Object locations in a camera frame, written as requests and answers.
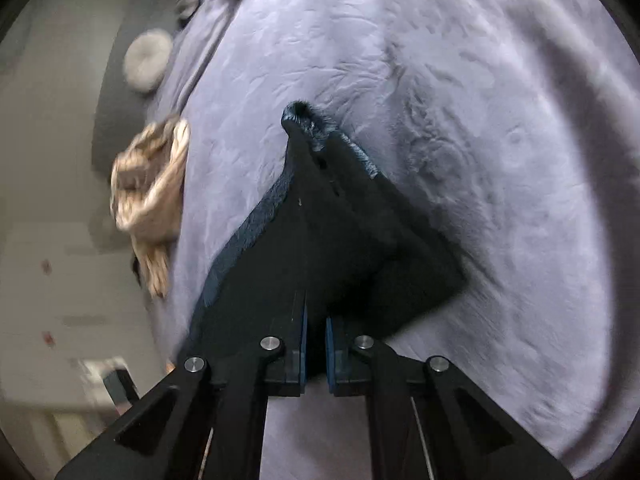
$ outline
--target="plush blanket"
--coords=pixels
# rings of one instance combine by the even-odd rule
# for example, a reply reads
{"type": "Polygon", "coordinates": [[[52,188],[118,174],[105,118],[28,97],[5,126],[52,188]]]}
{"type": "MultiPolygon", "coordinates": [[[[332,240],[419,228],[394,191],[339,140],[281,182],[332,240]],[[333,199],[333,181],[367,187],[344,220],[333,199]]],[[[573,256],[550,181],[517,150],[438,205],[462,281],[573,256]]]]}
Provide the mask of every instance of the plush blanket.
{"type": "MultiPolygon", "coordinates": [[[[150,110],[191,125],[168,354],[282,171],[293,100],[464,251],[468,290],[395,348],[448,356],[574,475],[609,457],[640,404],[640,68],[602,4],[204,0],[150,110]]],[[[262,477],[365,478],[337,436],[361,405],[310,390],[270,402],[262,477]]]]}

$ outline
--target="folded cloth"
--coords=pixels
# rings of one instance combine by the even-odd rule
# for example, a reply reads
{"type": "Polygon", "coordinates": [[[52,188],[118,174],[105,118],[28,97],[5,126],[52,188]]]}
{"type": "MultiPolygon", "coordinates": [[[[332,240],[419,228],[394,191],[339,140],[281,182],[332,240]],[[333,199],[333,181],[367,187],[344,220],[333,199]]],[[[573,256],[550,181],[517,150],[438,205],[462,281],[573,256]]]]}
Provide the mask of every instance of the folded cloth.
{"type": "Polygon", "coordinates": [[[327,315],[355,318],[384,338],[450,299],[465,279],[455,246],[331,118],[295,102],[282,126],[286,170],[212,266],[207,282],[220,286],[205,287],[182,356],[215,362],[235,354],[268,335],[303,294],[313,376],[324,371],[327,315]],[[239,251],[248,238],[255,242],[239,251]]]}
{"type": "Polygon", "coordinates": [[[111,213],[131,235],[152,296],[168,290],[168,244],[180,231],[189,127],[177,116],[152,123],[116,157],[111,171],[111,213]]]}

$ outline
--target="triangular cutout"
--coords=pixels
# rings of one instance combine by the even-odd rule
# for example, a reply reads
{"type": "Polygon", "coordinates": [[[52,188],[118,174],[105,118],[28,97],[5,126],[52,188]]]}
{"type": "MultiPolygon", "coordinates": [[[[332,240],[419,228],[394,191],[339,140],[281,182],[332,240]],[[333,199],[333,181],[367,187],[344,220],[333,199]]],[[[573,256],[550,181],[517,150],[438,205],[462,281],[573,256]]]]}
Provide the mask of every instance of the triangular cutout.
{"type": "Polygon", "coordinates": [[[513,444],[513,437],[465,390],[456,390],[456,400],[480,453],[489,454],[513,444]]]}
{"type": "Polygon", "coordinates": [[[152,455],[158,447],[176,400],[175,391],[167,390],[117,436],[116,442],[143,455],[152,455]]]}

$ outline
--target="silver screw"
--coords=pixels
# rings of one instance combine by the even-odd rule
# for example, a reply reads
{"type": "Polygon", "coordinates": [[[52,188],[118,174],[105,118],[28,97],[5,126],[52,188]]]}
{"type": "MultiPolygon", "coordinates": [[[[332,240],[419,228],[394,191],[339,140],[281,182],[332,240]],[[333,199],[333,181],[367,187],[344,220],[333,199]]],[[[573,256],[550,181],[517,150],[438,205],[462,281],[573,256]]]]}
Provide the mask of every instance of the silver screw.
{"type": "Polygon", "coordinates": [[[449,369],[449,361],[438,355],[429,359],[429,366],[435,372],[446,372],[449,369]]]}
{"type": "Polygon", "coordinates": [[[280,340],[277,337],[268,335],[262,341],[260,341],[260,346],[265,350],[275,350],[278,346],[280,346],[280,340]]]}
{"type": "Polygon", "coordinates": [[[359,335],[354,341],[356,346],[363,350],[371,348],[373,346],[373,342],[373,338],[370,335],[359,335]]]}
{"type": "Polygon", "coordinates": [[[202,357],[189,357],[184,362],[184,369],[192,374],[199,372],[204,368],[204,359],[202,357]]]}

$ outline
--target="bedsheet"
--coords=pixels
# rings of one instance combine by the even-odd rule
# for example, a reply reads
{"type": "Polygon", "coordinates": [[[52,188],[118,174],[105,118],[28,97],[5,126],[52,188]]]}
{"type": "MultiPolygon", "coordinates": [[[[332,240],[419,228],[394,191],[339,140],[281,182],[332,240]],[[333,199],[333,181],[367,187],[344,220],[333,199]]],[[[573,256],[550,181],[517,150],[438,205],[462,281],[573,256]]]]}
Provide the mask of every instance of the bedsheet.
{"type": "MultiPolygon", "coordinates": [[[[293,100],[463,249],[468,290],[393,346],[448,356],[574,475],[610,456],[640,404],[640,68],[602,4],[204,0],[149,110],[192,130],[167,355],[282,171],[293,100]]],[[[337,436],[362,406],[321,390],[270,401],[262,478],[367,478],[337,436]]]]}

